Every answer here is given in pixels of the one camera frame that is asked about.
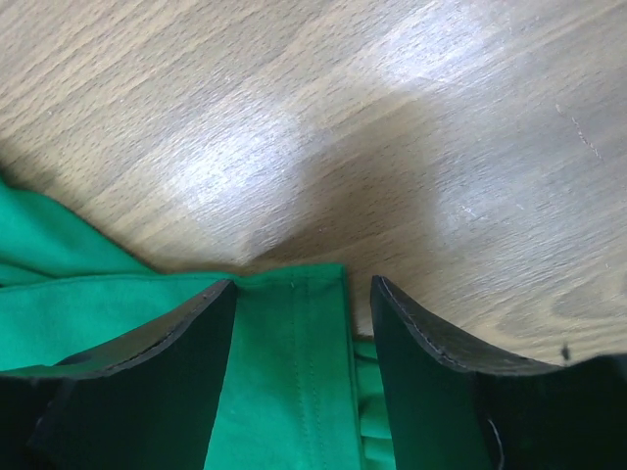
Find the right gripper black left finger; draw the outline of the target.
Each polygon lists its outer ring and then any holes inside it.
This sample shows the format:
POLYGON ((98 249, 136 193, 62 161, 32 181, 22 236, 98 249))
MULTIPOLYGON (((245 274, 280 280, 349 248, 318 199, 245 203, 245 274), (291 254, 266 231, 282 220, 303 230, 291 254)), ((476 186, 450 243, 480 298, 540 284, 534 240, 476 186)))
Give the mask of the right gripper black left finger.
POLYGON ((53 365, 1 376, 5 469, 201 469, 225 376, 237 289, 53 365))

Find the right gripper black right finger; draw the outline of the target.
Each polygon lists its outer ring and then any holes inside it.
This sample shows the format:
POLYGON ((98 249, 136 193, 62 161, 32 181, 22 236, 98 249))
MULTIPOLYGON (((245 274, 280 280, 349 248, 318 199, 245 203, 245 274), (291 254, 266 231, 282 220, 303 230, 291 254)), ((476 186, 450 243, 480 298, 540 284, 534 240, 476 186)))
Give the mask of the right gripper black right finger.
POLYGON ((554 365, 497 348, 389 279, 370 305, 400 469, 622 469, 626 357, 554 365))

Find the green t shirt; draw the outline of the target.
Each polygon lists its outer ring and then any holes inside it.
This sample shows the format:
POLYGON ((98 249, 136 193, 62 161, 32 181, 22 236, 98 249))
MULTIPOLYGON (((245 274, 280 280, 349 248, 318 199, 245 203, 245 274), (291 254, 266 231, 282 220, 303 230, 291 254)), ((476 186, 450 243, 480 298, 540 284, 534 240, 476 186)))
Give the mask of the green t shirt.
MULTIPOLYGON (((1 366, 55 363, 218 280, 159 274, 57 202, 1 189, 1 366)), ((391 469, 375 347, 351 337, 338 264, 236 277, 238 300, 206 469, 391 469)))

